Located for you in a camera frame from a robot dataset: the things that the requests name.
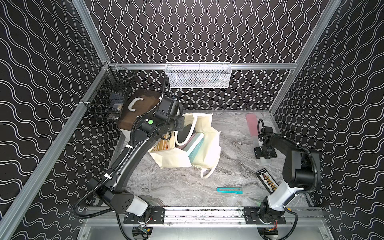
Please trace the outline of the pink pencil case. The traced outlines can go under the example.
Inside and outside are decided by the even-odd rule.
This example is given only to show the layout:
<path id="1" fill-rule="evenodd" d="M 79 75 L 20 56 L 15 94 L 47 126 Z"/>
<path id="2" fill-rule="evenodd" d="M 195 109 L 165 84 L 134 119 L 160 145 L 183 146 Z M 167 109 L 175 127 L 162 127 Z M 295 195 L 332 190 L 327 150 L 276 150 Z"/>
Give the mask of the pink pencil case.
<path id="1" fill-rule="evenodd" d="M 246 121 L 251 137 L 257 137 L 258 134 L 258 117 L 255 114 L 247 114 Z"/>

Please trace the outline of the cream canvas tote bag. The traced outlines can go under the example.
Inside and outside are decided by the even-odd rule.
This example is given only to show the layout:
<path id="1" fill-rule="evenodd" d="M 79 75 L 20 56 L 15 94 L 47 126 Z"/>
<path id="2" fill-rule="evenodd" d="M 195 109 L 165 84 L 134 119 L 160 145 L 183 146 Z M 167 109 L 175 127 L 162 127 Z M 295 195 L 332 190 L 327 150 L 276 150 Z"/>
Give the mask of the cream canvas tote bag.
<path id="1" fill-rule="evenodd" d="M 172 132 L 170 140 L 160 140 L 149 150 L 161 168 L 195 167 L 202 179 L 215 171 L 221 156 L 220 133 L 212 127 L 213 114 L 186 113 L 184 131 Z"/>

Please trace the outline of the translucent clear pencil case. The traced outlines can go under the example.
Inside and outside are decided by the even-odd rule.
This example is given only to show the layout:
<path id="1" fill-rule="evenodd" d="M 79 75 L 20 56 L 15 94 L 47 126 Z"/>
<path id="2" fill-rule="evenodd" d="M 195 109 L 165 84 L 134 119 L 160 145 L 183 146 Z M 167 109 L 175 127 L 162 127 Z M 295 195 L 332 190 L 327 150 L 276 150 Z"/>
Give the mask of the translucent clear pencil case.
<path id="1" fill-rule="evenodd" d="M 258 136 L 252 136 L 254 144 L 254 153 L 256 159 L 259 161 L 260 165 L 269 165 L 271 164 L 271 157 L 268 151 L 265 151 L 262 147 L 262 142 L 259 141 Z"/>

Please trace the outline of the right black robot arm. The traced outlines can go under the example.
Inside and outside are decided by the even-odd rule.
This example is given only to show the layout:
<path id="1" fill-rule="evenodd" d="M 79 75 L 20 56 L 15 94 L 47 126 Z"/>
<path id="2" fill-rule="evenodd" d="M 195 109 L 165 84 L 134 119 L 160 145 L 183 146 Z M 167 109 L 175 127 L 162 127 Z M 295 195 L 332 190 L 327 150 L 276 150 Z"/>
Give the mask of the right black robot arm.
<path id="1" fill-rule="evenodd" d="M 298 194 L 312 193 L 320 182 L 320 155 L 311 152 L 299 142 L 276 134 L 262 119 L 258 120 L 257 133 L 259 147 L 254 148 L 259 159 L 270 160 L 277 157 L 276 151 L 285 156 L 282 183 L 266 197 L 259 210 L 259 218 L 264 223 L 282 219 L 289 212 L 290 203 Z"/>

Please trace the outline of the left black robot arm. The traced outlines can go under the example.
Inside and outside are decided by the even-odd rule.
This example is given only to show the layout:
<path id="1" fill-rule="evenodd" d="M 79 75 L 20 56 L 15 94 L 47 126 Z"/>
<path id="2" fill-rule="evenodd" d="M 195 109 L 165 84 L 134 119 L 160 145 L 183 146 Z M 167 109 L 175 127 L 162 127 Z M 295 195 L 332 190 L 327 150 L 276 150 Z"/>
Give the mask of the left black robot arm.
<path id="1" fill-rule="evenodd" d="M 170 89 L 169 77 L 165 77 L 159 102 L 146 113 L 136 117 L 129 143 L 117 160 L 107 170 L 101 180 L 91 180 L 90 189 L 80 197 L 71 208 L 71 215 L 76 219 L 94 218 L 109 212 L 145 216 L 149 204 L 126 191 L 127 183 L 134 170 L 159 140 L 170 140 L 174 131 L 184 127 L 183 107 L 176 97 L 167 96 Z M 93 214 L 78 212 L 80 203 L 89 196 L 96 195 L 109 208 Z"/>

